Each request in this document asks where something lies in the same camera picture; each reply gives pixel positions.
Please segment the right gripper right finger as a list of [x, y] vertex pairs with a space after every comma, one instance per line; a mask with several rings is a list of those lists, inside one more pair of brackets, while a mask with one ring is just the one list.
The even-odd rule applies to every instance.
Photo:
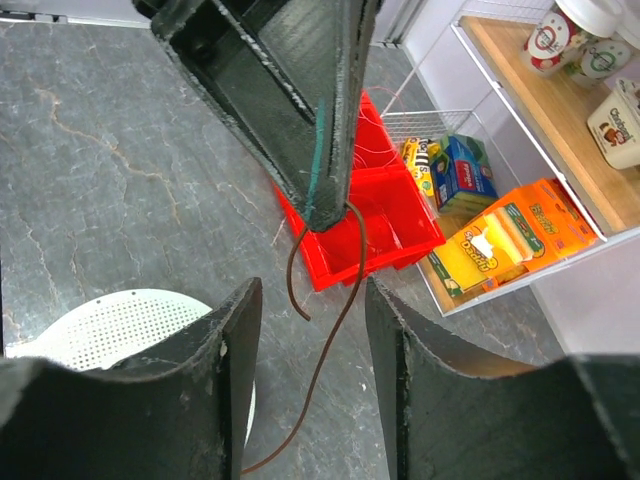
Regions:
[[514, 361], [427, 319], [379, 281], [365, 320], [393, 479], [635, 479], [639, 359]]

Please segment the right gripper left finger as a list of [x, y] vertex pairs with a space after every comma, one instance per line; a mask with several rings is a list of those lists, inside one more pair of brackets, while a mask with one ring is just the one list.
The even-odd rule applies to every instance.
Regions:
[[5, 479], [237, 479], [262, 315], [251, 278], [107, 370], [1, 362]]

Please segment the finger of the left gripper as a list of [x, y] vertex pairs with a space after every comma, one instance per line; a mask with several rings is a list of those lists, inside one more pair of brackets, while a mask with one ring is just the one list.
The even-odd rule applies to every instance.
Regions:
[[327, 98], [303, 93], [262, 37], [291, 1], [152, 1], [151, 31], [305, 220], [318, 217]]
[[381, 1], [334, 1], [336, 33], [333, 41], [329, 92], [319, 97], [315, 145], [309, 178], [309, 229], [324, 232], [342, 220], [355, 143], [355, 110], [369, 44]]

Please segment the white perforated spool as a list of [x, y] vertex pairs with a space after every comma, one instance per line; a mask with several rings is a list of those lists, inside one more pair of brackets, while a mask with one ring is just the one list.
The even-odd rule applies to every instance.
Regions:
[[242, 449], [256, 409], [260, 296], [256, 283], [246, 283], [210, 307], [169, 290], [124, 290], [74, 308], [36, 339], [7, 346], [6, 354], [127, 377], [181, 372], [220, 401], [223, 437]]

